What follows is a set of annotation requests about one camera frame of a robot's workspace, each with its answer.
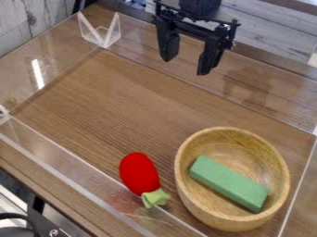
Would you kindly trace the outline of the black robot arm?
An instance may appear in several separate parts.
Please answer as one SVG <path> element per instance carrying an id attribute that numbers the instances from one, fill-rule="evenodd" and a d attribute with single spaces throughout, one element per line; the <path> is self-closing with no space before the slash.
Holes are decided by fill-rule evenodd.
<path id="1" fill-rule="evenodd" d="M 207 75 L 218 67 L 225 50 L 234 47 L 241 26 L 237 18 L 222 13 L 222 0 L 154 0 L 158 49 L 165 62 L 179 52 L 179 34 L 205 42 L 197 74 Z"/>

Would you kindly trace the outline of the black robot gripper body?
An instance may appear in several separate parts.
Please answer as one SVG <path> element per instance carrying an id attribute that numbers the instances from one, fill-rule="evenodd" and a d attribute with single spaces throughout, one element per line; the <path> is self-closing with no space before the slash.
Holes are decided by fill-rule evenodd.
<path id="1" fill-rule="evenodd" d="M 241 23 L 221 9 L 222 0 L 154 0 L 157 15 L 191 26 L 201 35 L 213 33 L 224 38 L 225 49 L 234 46 L 236 32 Z M 213 30 L 202 30 L 198 22 L 217 23 Z"/>

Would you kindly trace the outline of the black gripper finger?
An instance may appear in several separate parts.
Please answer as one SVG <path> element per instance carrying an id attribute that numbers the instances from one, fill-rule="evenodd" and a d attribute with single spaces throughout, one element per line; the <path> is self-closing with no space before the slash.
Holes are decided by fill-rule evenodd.
<path id="1" fill-rule="evenodd" d="M 207 75 L 210 71 L 218 67 L 224 51 L 222 38 L 214 35 L 207 37 L 205 40 L 205 49 L 198 59 L 198 75 Z"/>
<path id="2" fill-rule="evenodd" d="M 178 55 L 179 34 L 175 24 L 165 19 L 157 20 L 158 28 L 158 49 L 159 55 L 165 62 L 169 62 Z"/>

